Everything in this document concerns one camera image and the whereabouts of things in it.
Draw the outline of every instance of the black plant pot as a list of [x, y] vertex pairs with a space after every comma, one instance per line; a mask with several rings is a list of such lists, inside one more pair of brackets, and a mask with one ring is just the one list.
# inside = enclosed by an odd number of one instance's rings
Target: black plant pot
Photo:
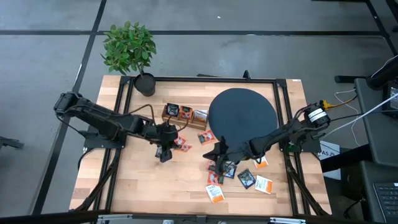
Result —
[[134, 79], [134, 87], [144, 96], [155, 94], [155, 77], [150, 73], [143, 73]]

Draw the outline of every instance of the green plant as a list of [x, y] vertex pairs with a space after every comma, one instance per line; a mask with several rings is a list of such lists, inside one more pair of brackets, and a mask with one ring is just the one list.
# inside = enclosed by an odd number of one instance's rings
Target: green plant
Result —
[[111, 26], [111, 32], [105, 32], [108, 36], [104, 40], [106, 50], [104, 58], [105, 65], [109, 66], [109, 72], [119, 71], [123, 75], [139, 70], [142, 75], [144, 67], [150, 67], [152, 54], [156, 54], [156, 45], [153, 36], [144, 26], [136, 22], [131, 25], [130, 21], [124, 23], [124, 27]]

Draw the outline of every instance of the potted plant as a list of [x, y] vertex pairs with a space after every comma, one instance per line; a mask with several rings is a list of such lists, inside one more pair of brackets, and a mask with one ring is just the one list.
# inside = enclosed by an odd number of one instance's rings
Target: potted plant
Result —
[[104, 40], [106, 50], [105, 65], [109, 66], [109, 72], [119, 71], [123, 75], [133, 71], [139, 71], [134, 79], [134, 86], [144, 96], [152, 96], [155, 93], [155, 78], [152, 74], [144, 72], [144, 67], [150, 67], [152, 54], [156, 54], [156, 45], [153, 36], [138, 22], [134, 25], [127, 21], [124, 27], [111, 26], [111, 32], [105, 32], [108, 36]]

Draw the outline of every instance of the round black table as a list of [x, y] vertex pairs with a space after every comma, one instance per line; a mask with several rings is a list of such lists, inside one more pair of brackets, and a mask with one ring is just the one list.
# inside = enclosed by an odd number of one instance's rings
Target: round black table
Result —
[[231, 88], [217, 95], [209, 108], [209, 125], [215, 137], [224, 136], [229, 147], [265, 136], [277, 128], [277, 116], [269, 101], [255, 91]]

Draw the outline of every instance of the white cable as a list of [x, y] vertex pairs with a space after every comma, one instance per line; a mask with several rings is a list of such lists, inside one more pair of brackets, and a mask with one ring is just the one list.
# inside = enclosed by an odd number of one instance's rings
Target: white cable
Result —
[[397, 56], [398, 56], [398, 55], [396, 55], [396, 56], [390, 58], [389, 60], [387, 60], [387, 61], [384, 63], [383, 67], [381, 67], [377, 72], [379, 72], [382, 68], [384, 68], [384, 66], [386, 66], [392, 59], [396, 58]]
[[356, 89], [354, 88], [354, 89], [352, 89], [352, 90], [348, 90], [348, 91], [341, 91], [341, 92], [336, 92], [335, 94], [340, 94], [340, 93], [349, 93], [349, 92], [352, 92], [352, 91], [355, 91]]
[[[343, 102], [341, 99], [339, 99], [339, 98], [337, 97], [337, 94], [339, 94], [339, 93], [345, 93], [345, 92], [347, 92], [347, 91], [344, 91], [344, 92], [336, 92], [336, 93], [335, 93], [336, 99], [337, 99], [338, 101], [340, 101], [341, 103], [344, 103], [344, 102]], [[350, 105], [347, 104], [347, 103], [345, 103], [345, 105], [348, 106], [349, 108], [355, 110], [356, 113], [359, 114], [359, 111], [358, 111], [357, 109], [355, 109], [354, 107], [350, 106]], [[355, 140], [356, 145], [357, 145], [357, 146], [361, 146], [360, 144], [358, 144], [358, 141], [356, 140], [356, 136], [355, 136], [355, 133], [354, 133], [354, 125], [355, 125], [355, 123], [356, 123], [356, 121], [353, 123], [353, 125], [351, 125], [351, 132], [353, 133], [353, 136], [354, 136], [354, 140]]]
[[346, 124], [344, 124], [344, 125], [341, 125], [341, 126], [338, 127], [338, 128], [335, 128], [334, 130], [332, 130], [331, 132], [329, 132], [328, 134], [326, 134], [323, 138], [326, 138], [329, 134], [334, 133], [335, 131], [337, 131], [337, 130], [339, 130], [339, 129], [341, 129], [341, 128], [343, 128], [343, 127], [349, 125], [349, 124], [352, 124], [352, 123], [354, 123], [355, 121], [357, 121], [357, 120], [359, 120], [359, 119], [365, 117], [366, 115], [368, 115], [368, 114], [371, 113], [372, 111], [378, 109], [378, 108], [379, 108], [381, 105], [383, 105], [384, 103], [387, 103], [388, 101], [392, 100], [393, 98], [395, 98], [395, 97], [397, 97], [397, 96], [398, 96], [398, 93], [395, 94], [394, 96], [392, 96], [392, 97], [390, 97], [390, 98], [384, 100], [382, 103], [380, 103], [379, 105], [375, 106], [373, 109], [369, 110], [368, 112], [366, 112], [365, 114], [363, 114], [363, 115], [361, 115], [360, 117], [356, 118], [355, 120], [350, 121], [350, 122], [348, 122], [348, 123], [346, 123]]

